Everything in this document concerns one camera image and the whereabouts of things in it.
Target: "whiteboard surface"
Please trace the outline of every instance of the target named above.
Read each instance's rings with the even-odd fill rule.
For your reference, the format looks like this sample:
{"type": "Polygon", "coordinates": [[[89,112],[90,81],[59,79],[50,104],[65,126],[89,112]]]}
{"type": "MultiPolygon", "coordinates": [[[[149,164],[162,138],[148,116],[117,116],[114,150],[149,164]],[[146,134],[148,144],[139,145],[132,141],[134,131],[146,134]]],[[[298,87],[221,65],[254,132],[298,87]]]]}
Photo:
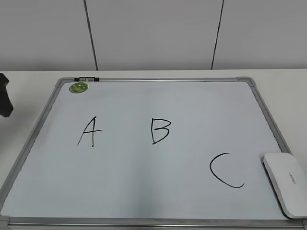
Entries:
{"type": "Polygon", "coordinates": [[[80,94],[71,85],[59,92],[1,215],[285,219],[260,161],[280,149],[246,83],[92,82],[80,94]],[[103,129],[94,147],[91,133],[77,146],[94,116],[103,129]],[[172,123],[155,145],[152,118],[172,123]],[[241,188],[210,171],[225,152],[212,168],[241,188]]]}

